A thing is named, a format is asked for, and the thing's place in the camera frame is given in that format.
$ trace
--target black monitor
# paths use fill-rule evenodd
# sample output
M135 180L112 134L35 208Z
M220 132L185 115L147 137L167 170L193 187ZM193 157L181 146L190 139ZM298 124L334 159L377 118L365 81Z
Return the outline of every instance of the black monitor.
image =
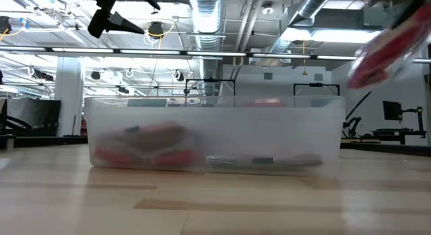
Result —
M383 112L387 121L402 121L403 109L397 102L383 101Z

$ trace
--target wooden table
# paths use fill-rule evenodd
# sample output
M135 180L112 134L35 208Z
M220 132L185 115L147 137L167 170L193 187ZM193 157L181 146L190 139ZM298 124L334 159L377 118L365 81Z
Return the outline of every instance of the wooden table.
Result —
M431 159L342 151L336 180L92 168L86 145L0 153L0 233L431 234Z

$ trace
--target white wall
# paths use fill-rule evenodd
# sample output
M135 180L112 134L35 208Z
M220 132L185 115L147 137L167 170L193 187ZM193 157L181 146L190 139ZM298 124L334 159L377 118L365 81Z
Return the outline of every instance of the white wall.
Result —
M223 67L224 79L230 78L232 72L231 65L224 65ZM331 72L326 71L324 67L306 67L308 75L303 75L303 67L295 69L291 67L269 67L263 68L261 66L245 65L236 80L236 94L239 96L291 96L294 94L294 83L315 83L314 74L323 74L322 83L331 83ZM272 80L264 80L263 73L272 73ZM231 95L232 91L228 88L222 88L223 95ZM328 96L333 95L331 90L327 88L310 88L305 87L299 95L318 95Z
M366 91L353 92L346 89L347 74L351 66L352 63L346 63L332 71L333 83L341 85L341 95L346 97L346 114L366 94ZM383 100L400 102L403 109L417 108L418 106L424 107L424 128L426 131L428 130L426 87L422 75L423 66L425 65L413 64L398 80L390 81L379 88L373 89L371 95L352 115L352 117L362 117L362 121L356 129L359 134L363 135L382 128L401 128L401 125L397 121L385 120L383 116ZM415 113L405 113L403 115L402 126L418 130L417 115ZM412 136L406 138L406 144L428 145L428 140Z

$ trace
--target translucent storage container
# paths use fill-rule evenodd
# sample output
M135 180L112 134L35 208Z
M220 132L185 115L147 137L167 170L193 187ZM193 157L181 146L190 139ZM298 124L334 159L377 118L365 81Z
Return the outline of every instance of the translucent storage container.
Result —
M323 176L339 169L339 96L86 98L97 167Z

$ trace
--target silver ductwork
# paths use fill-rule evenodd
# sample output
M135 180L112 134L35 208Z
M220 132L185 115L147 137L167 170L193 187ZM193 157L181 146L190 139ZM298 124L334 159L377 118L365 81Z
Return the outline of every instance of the silver ductwork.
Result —
M222 14L224 0L189 0L192 7L191 17L196 33L222 33ZM199 51L221 51L222 39L217 36L196 36L196 47ZM223 76L222 61L200 59L199 70L203 79L221 79ZM205 84L205 95L217 94L214 85Z
M295 11L288 15L287 26L291 26L305 19L313 18L325 6L328 0L301 0L299 4L295 5ZM290 45L290 41L286 40L288 37L288 28L280 34L280 37L268 49L268 53L282 54Z

